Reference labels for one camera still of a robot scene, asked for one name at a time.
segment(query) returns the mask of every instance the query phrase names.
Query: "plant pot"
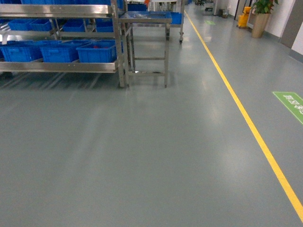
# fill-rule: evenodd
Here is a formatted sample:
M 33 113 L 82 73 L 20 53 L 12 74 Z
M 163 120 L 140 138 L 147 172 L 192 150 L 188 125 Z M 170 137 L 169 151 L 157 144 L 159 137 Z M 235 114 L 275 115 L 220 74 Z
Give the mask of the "plant pot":
M 256 14 L 256 19 L 255 19 L 254 27 L 253 27 L 252 32 L 251 32 L 251 37 L 253 37 L 253 38 L 261 38 L 262 37 L 269 16 L 270 16 L 269 13 L 266 13 L 266 14 L 258 13 L 258 14 Z

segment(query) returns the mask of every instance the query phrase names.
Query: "stainless steel shelf rack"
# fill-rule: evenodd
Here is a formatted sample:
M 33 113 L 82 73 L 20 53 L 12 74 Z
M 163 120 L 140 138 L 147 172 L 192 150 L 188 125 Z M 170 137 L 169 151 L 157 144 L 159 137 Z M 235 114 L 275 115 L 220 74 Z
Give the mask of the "stainless steel shelf rack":
M 28 71 L 28 72 L 95 72 L 95 73 L 115 73 L 118 71 L 120 87 L 125 86 L 125 76 L 128 71 L 123 68 L 124 56 L 121 46 L 121 27 L 118 17 L 119 11 L 117 1 L 111 0 L 111 5 L 22 5 L 22 4 L 1 4 L 0 18 L 107 18 L 113 20 L 113 33 L 96 32 L 33 32 L 33 31 L 10 31 L 3 29 L 0 35 L 3 36 L 3 43 L 6 36 L 30 35 L 45 36 L 55 35 L 62 37 L 86 37 L 86 38 L 114 38 L 116 41 L 117 60 L 113 63 L 47 63 L 40 61 L 34 62 L 4 62 L 0 61 L 0 71 Z

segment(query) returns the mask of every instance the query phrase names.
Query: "green leaves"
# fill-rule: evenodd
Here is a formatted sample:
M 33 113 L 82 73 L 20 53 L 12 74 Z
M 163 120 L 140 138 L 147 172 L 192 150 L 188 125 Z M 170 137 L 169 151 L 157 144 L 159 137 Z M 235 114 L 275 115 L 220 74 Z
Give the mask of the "green leaves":
M 277 5 L 279 4 L 278 0 L 257 0 L 252 7 L 255 13 L 270 13 L 274 7 L 274 2 Z

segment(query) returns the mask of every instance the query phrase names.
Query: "stainless steel cart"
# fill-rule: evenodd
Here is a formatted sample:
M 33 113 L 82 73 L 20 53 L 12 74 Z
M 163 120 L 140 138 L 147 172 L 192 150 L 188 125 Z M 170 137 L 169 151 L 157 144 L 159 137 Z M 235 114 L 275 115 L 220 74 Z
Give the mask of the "stainless steel cart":
M 128 76 L 164 76 L 164 86 L 167 87 L 168 81 L 168 68 L 169 68 L 169 30 L 171 24 L 171 17 L 159 18 L 159 13 L 161 12 L 126 12 L 119 19 L 122 27 L 123 34 L 123 45 L 126 46 L 124 58 L 125 58 L 125 71 L 129 71 L 126 74 L 126 81 L 129 85 Z M 134 36 L 133 36 L 133 26 L 158 26 L 165 28 L 165 52 L 164 57 L 135 57 L 134 52 Z M 159 60 L 164 61 L 164 72 L 144 72 L 136 71 L 135 61 L 148 61 L 148 60 Z

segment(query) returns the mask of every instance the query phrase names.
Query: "metal table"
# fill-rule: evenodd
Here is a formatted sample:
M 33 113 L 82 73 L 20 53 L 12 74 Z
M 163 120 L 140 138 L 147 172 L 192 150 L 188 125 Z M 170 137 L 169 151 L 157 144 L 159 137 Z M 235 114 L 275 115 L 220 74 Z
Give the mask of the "metal table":
M 138 12 L 131 11 L 126 12 L 119 18 L 122 29 L 123 45 L 126 46 L 124 50 L 124 62 L 126 73 L 126 83 L 129 86 L 128 76 L 164 76 L 164 86 L 167 87 L 168 81 L 168 68 L 169 68 L 169 30 L 171 24 L 171 15 L 168 12 Z M 135 57 L 134 53 L 134 35 L 133 24 L 141 24 L 144 26 L 156 26 L 161 25 L 165 27 L 165 52 L 164 57 Z M 164 72 L 142 72 L 136 71 L 135 61 L 146 60 L 160 60 L 164 61 Z
M 126 0 L 127 2 L 140 2 L 140 3 L 144 3 L 145 0 Z M 150 4 L 155 4 L 155 3 L 172 3 L 172 2 L 175 2 L 177 4 L 177 8 L 176 8 L 176 12 L 180 12 L 182 14 L 182 18 L 181 18 L 181 24 L 171 24 L 170 27 L 173 27 L 173 28 L 180 28 L 180 39 L 179 39 L 179 42 L 180 44 L 182 44 L 183 42 L 183 23 L 184 23 L 184 8 L 185 8 L 185 0 L 151 0 L 150 1 Z M 147 26 L 147 25 L 144 25 L 144 24 L 134 24 L 134 26 L 140 26 L 140 27 L 144 27 L 144 26 Z M 156 27 L 161 27 L 163 25 L 161 24 L 158 24 L 158 25 L 154 25 Z

